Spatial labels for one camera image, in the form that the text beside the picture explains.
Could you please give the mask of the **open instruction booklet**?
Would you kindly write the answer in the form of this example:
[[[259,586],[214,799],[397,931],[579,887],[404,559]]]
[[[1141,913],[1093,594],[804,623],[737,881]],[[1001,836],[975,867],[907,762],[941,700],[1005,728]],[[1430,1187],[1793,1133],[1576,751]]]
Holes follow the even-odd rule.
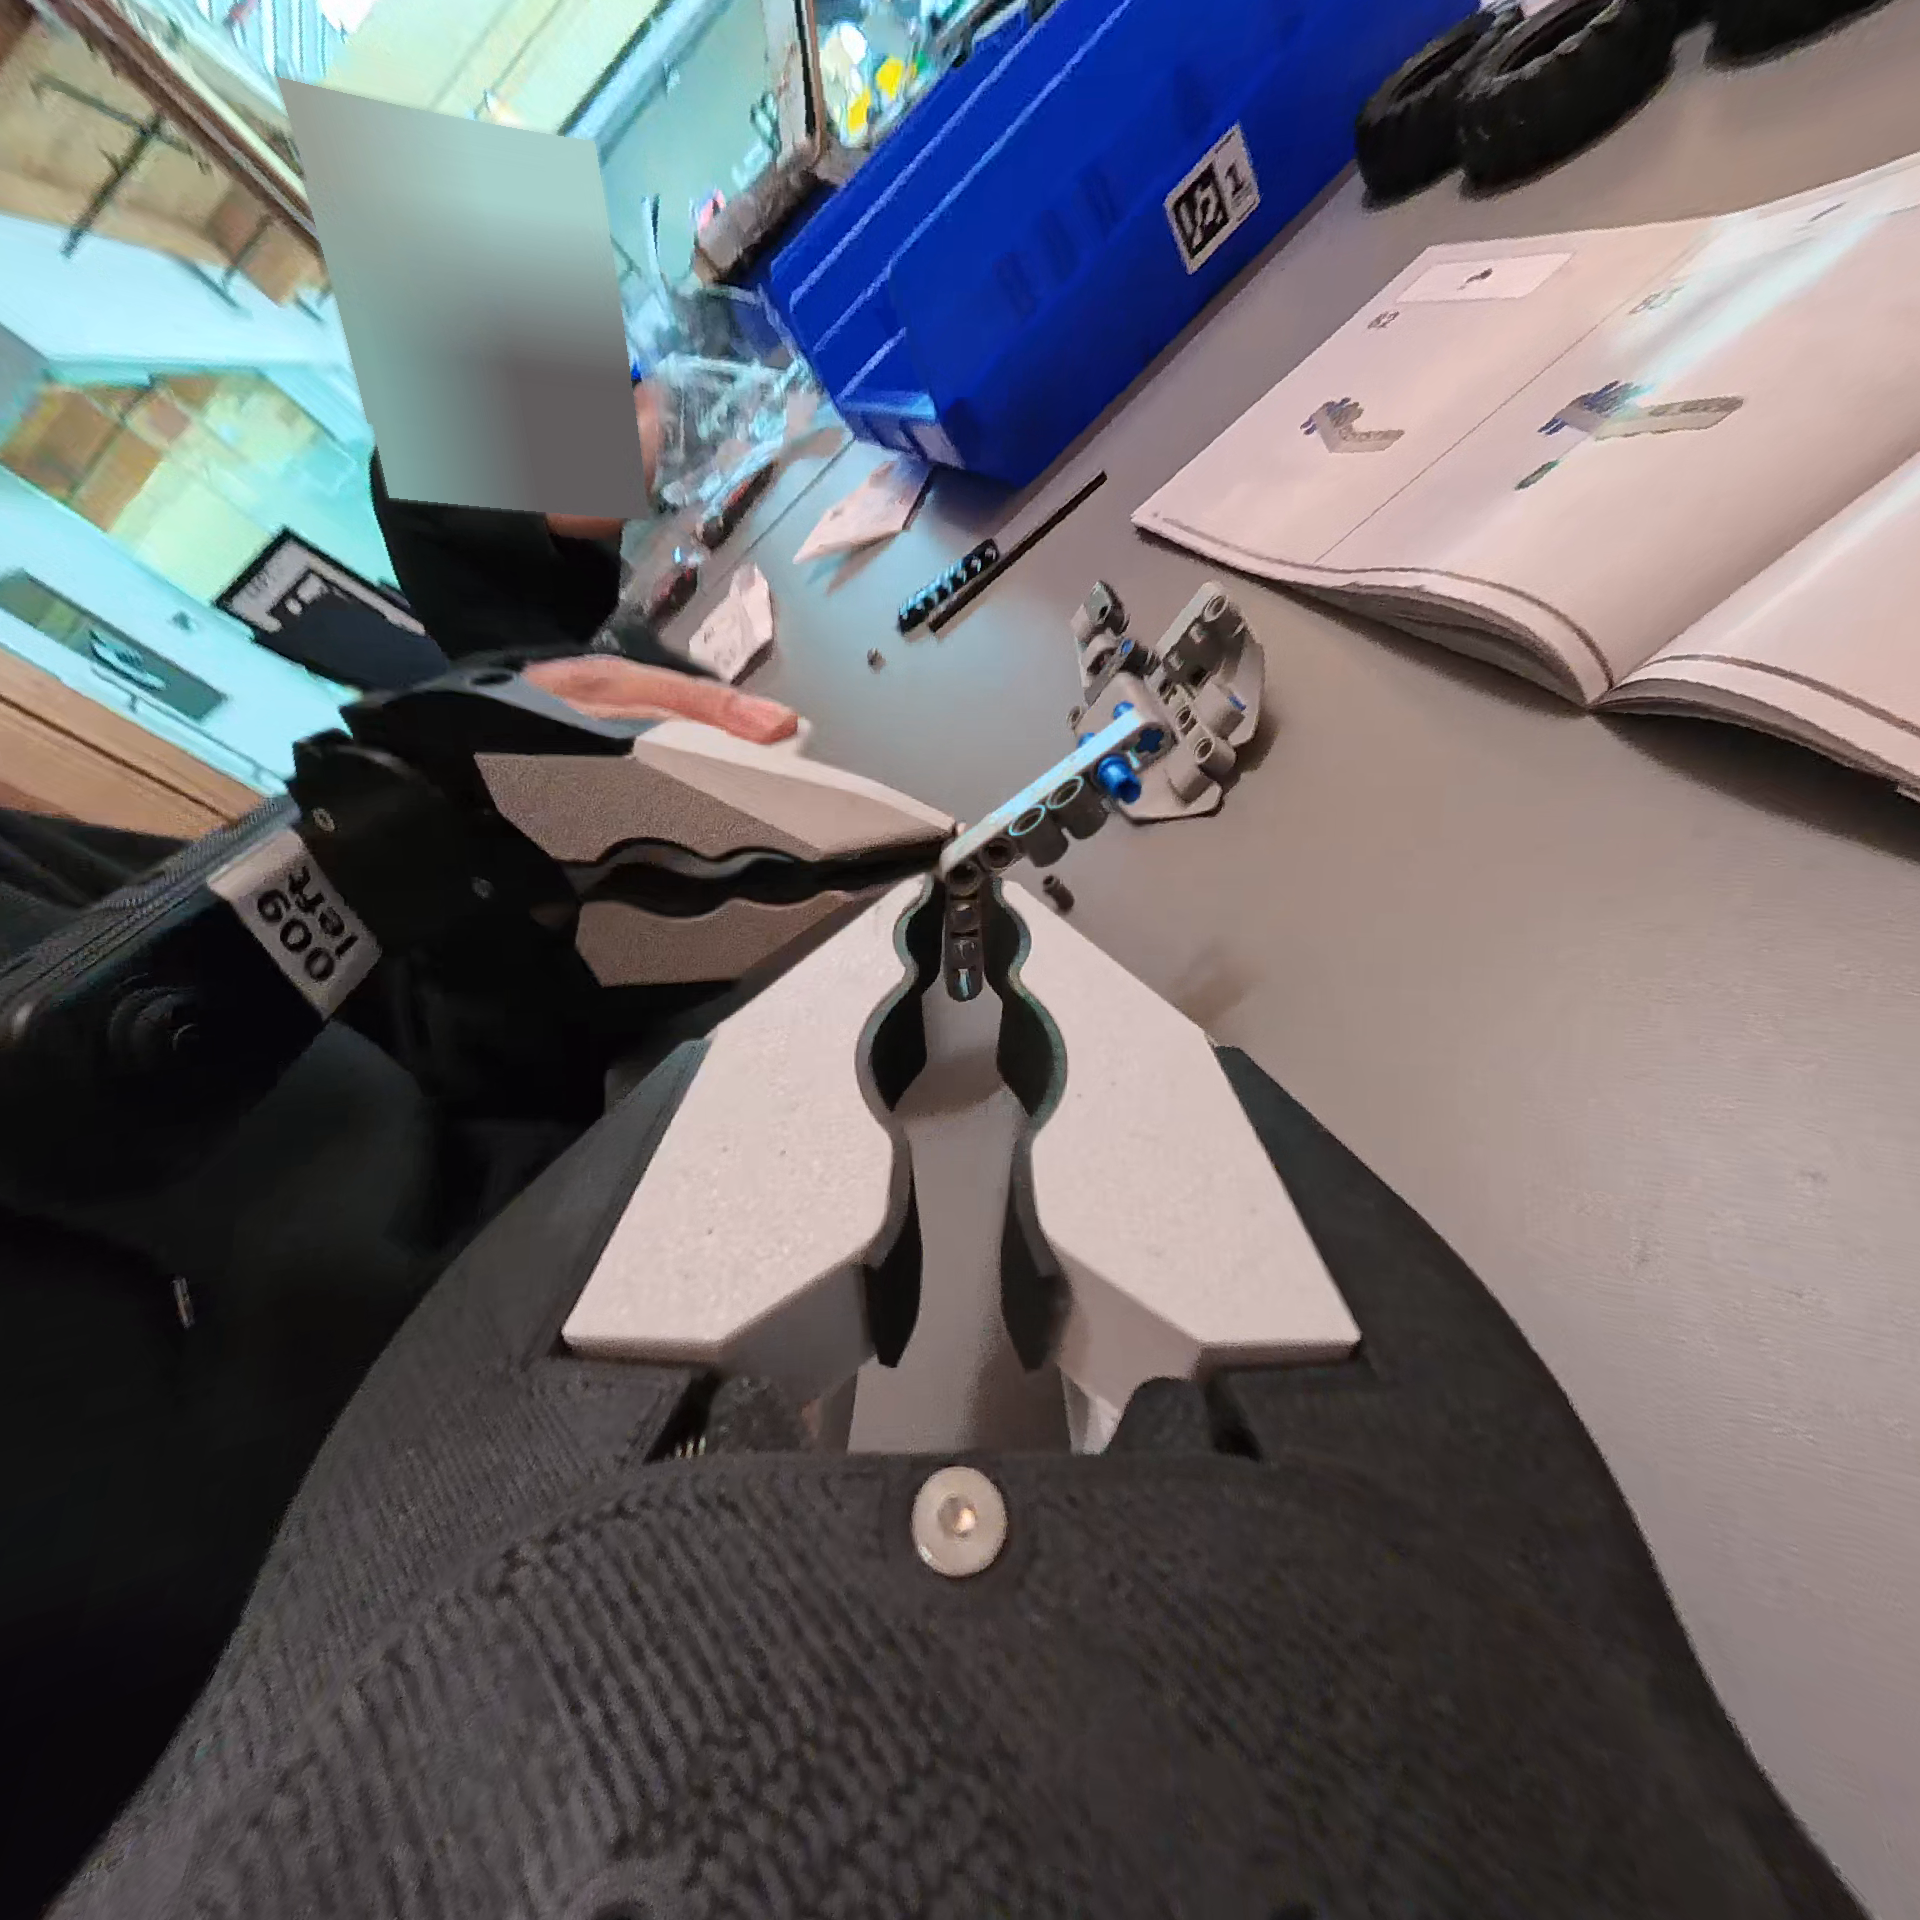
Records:
[[[1436,247],[1133,516],[1589,712],[1918,788],[1918,159]]]

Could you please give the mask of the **white paper slip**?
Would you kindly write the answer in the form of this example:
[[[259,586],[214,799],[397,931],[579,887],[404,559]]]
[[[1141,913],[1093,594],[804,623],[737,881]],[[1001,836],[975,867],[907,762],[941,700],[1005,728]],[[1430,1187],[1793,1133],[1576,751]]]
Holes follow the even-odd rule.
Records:
[[[743,685],[776,647],[772,589],[756,564],[740,566],[693,634],[686,655],[716,680]]]

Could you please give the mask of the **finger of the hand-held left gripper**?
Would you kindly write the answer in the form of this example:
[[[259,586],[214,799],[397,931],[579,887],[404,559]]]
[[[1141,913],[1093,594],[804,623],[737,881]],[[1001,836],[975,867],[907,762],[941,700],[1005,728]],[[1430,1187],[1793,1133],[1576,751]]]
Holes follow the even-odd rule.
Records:
[[[611,992],[731,988],[763,982],[829,946],[903,882],[829,891],[796,903],[728,900],[691,916],[626,903],[589,903],[574,951],[593,981]]]
[[[917,864],[960,835],[948,812],[880,781],[697,722],[645,725],[603,752],[482,751],[476,775],[493,810],[579,891],[629,874],[737,884],[763,864]]]

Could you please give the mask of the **paper parts bag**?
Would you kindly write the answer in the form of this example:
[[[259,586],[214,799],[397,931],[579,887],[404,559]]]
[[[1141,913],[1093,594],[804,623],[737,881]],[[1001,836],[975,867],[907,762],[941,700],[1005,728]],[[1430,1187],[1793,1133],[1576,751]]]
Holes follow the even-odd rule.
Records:
[[[922,459],[895,454],[827,508],[795,553],[795,564],[823,564],[874,549],[913,524],[934,479]]]

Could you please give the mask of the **grey toy beam blue pins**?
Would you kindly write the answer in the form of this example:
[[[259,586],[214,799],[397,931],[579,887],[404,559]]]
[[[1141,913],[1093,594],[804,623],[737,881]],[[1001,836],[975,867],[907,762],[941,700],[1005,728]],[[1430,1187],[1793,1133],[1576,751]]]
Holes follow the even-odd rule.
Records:
[[[1097,836],[1123,804],[1145,796],[1146,772],[1169,752],[1173,722],[1139,702],[1123,700],[1097,733],[988,812],[941,855],[932,874],[943,903],[941,973],[957,1003],[988,986],[993,884],[1023,862],[1052,869],[1072,845]]]

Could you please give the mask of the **grey toy brick assembly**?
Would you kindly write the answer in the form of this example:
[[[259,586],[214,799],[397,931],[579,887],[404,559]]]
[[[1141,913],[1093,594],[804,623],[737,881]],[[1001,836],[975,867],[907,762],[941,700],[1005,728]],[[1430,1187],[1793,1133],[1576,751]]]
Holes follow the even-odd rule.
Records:
[[[1117,589],[1099,581],[1070,615],[1079,700],[1076,734],[1124,708],[1149,721],[1127,749],[1136,796],[1112,800],[1133,825],[1204,819],[1226,793],[1260,728],[1266,657],[1240,605],[1204,582],[1159,638],[1131,633]]]

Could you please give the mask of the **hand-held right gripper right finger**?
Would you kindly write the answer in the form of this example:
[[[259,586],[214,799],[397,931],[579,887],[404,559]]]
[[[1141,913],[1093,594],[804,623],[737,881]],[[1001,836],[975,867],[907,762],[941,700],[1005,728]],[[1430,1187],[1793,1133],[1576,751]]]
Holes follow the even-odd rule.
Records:
[[[1208,1381],[1361,1331],[1200,1024],[1008,878],[986,970],[1020,1106],[1001,1251],[1026,1368]]]

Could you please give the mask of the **person's black sweatshirt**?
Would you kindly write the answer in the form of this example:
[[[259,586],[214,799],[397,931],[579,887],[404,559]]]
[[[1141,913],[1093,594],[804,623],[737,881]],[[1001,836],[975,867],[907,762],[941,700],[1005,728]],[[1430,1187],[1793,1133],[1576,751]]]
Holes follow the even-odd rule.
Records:
[[[397,970],[402,1065],[328,1031],[152,1209],[4,1189],[4,1916],[41,1916],[148,1777],[208,1797],[415,1604],[685,1398],[502,1342],[440,1275],[579,1131],[508,1123],[493,964]]]

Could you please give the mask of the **black toy beam with pegs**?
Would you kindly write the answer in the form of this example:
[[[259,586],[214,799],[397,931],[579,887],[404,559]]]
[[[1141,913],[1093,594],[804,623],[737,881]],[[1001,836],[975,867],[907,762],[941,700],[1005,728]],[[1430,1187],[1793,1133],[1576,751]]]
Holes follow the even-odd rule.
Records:
[[[1001,561],[998,543],[988,539],[968,549],[960,559],[938,572],[924,589],[903,601],[896,613],[896,633],[910,634],[924,629],[953,605],[966,589],[985,579]]]

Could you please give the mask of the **blue storage bin with tag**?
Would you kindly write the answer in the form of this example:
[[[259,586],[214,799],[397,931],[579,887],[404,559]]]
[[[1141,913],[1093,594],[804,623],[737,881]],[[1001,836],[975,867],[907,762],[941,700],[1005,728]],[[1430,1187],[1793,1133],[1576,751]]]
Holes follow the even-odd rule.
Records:
[[[1357,157],[1452,3],[1059,4],[835,259],[864,294],[835,409],[1025,487]]]

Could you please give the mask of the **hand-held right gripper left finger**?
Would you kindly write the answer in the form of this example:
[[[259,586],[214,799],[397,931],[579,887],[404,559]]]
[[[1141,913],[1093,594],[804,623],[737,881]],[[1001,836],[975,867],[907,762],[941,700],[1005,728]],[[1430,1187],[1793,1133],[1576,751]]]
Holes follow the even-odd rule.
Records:
[[[591,1360],[714,1374],[858,1374],[868,1272],[909,1216],[910,1156],[872,1067],[915,1000],[896,884],[708,1036],[563,1327]]]

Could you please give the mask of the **black toy axle rod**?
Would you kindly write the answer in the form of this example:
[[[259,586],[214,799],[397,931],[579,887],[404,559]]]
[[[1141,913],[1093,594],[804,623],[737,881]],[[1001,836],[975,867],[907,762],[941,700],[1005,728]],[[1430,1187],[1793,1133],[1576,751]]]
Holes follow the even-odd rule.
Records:
[[[1069,500],[1054,508],[1047,519],[1032,526],[1026,535],[1020,537],[1005,553],[998,551],[996,559],[986,564],[979,575],[972,575],[947,602],[943,602],[934,613],[928,615],[927,631],[931,634],[945,634],[948,627],[959,620],[963,613],[970,613],[972,607],[1020,561],[1025,561],[1035,549],[1047,543],[1067,520],[1070,520],[1081,508],[1085,508],[1105,487],[1109,485],[1109,475],[1105,470],[1097,473],[1082,488],[1079,488]]]

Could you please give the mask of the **black framed sign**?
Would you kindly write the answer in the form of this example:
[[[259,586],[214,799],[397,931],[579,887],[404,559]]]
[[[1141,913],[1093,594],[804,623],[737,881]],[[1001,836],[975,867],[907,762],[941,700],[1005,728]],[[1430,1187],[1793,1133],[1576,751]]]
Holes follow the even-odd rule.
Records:
[[[399,690],[449,671],[397,589],[281,530],[210,602],[281,661],[361,690]]]

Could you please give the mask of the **grey desk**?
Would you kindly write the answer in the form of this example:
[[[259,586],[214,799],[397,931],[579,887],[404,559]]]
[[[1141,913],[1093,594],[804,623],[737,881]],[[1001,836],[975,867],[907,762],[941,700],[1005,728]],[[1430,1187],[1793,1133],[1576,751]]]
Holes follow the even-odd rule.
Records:
[[[1731,212],[1916,150],[1916,4],[1707,65],[1524,188],[1326,188],[1030,490],[941,481],[799,566],[877,466],[780,479],[752,680],[813,752],[975,819],[1043,770],[1067,620],[1159,633],[1211,566],[1133,513],[1428,247]],[[1109,485],[943,634],[903,602]],[[1277,745],[1221,814],[1064,867],[1069,923],[1259,1061],[1475,1269],[1559,1376],[1731,1716],[1865,1909],[1916,1916],[1916,808],[1717,725],[1602,725],[1263,586]],[[887,655],[885,671],[864,662]]]

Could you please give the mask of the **person's left hand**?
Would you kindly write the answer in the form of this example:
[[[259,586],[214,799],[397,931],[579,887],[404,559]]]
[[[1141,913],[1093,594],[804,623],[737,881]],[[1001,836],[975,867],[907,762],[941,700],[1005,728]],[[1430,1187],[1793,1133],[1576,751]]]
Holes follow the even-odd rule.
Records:
[[[804,733],[803,717],[778,700],[625,657],[537,661],[521,676],[564,707],[608,722],[685,721],[769,749]]]

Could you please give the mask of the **clear plastic bag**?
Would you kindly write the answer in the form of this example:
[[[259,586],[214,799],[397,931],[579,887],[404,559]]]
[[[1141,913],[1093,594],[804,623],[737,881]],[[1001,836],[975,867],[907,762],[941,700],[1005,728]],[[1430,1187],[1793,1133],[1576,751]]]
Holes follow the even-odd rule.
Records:
[[[845,420],[764,293],[654,293],[629,311],[626,326],[654,420],[656,516],[688,516],[727,483],[845,440]]]

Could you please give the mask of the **plain blue storage bin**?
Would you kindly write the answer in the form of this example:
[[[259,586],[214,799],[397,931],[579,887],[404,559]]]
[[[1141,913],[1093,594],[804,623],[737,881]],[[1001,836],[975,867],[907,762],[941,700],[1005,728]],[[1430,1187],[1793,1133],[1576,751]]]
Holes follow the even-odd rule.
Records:
[[[766,289],[786,343],[831,396],[900,332],[896,256],[1117,12],[1119,3],[1047,4],[1041,16],[1020,7],[780,247]]]

